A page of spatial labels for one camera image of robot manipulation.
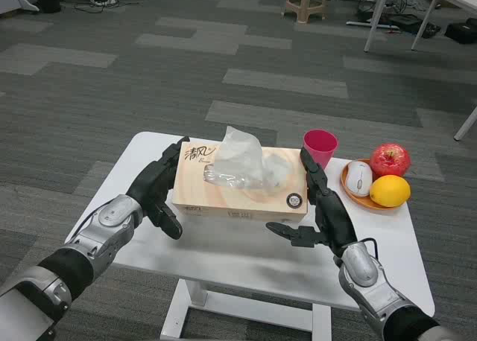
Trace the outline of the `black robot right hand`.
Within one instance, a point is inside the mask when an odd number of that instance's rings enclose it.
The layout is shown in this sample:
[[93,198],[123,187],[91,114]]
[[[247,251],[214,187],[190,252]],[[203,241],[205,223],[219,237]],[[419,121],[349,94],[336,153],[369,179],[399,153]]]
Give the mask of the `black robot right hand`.
[[317,244],[328,246],[340,258],[347,245],[357,241],[353,222],[338,194],[328,187],[324,169],[314,161],[306,148],[300,150],[300,160],[306,171],[308,201],[315,207],[315,223],[296,229],[276,222],[266,223],[268,230],[289,240],[292,246],[313,248]]

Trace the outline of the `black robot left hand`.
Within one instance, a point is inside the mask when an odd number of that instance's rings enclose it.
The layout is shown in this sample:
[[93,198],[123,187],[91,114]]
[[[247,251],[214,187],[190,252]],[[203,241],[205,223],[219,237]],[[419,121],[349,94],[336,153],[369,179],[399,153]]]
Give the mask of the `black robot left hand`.
[[189,137],[167,147],[159,160],[152,161],[140,172],[126,193],[140,204],[143,214],[154,226],[174,240],[180,239],[183,227],[166,200],[168,192],[174,188],[183,142],[190,142]]

